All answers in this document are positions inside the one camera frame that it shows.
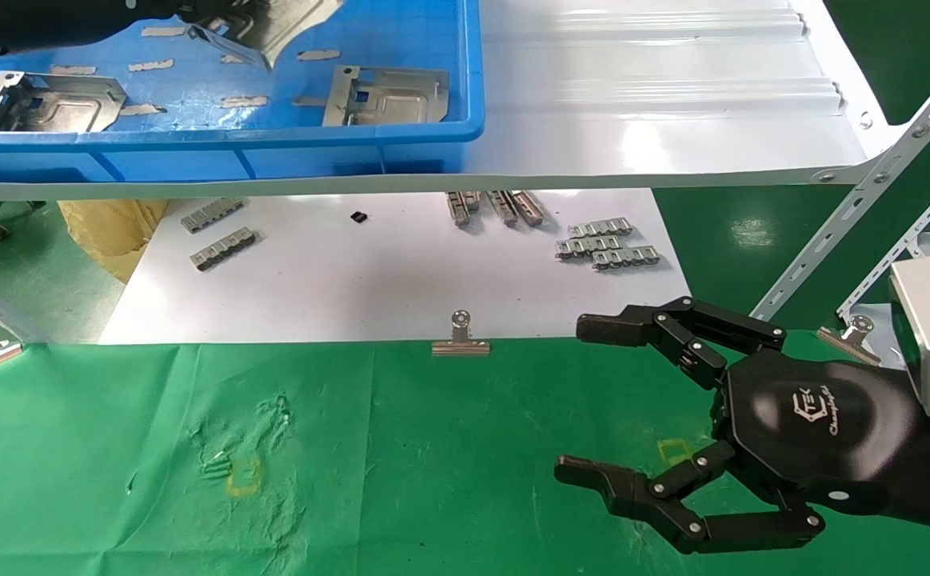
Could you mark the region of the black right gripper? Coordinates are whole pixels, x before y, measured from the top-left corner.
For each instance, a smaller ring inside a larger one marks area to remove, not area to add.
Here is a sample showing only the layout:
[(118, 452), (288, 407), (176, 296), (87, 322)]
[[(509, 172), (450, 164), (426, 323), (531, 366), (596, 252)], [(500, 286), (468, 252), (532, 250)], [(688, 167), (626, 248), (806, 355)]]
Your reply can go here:
[[(557, 456), (553, 477), (596, 491), (608, 514), (644, 522), (681, 554), (801, 548), (825, 529), (807, 503), (930, 527), (930, 416), (909, 375), (790, 358), (779, 353), (786, 337), (691, 296), (628, 305), (617, 316), (582, 314), (579, 342), (653, 347), (701, 389), (718, 389), (713, 437), (723, 441), (654, 478), (567, 454)], [(748, 357), (728, 368), (711, 342)], [(698, 515), (685, 506), (726, 470), (776, 510)]]

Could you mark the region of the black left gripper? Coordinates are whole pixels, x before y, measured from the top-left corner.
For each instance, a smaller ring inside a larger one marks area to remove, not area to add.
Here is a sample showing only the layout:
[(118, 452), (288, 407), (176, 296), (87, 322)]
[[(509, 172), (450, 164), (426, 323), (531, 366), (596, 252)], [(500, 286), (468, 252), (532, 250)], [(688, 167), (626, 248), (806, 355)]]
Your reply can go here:
[(202, 28), (221, 12), (221, 1), (0, 1), (0, 56), (90, 45), (136, 22)]

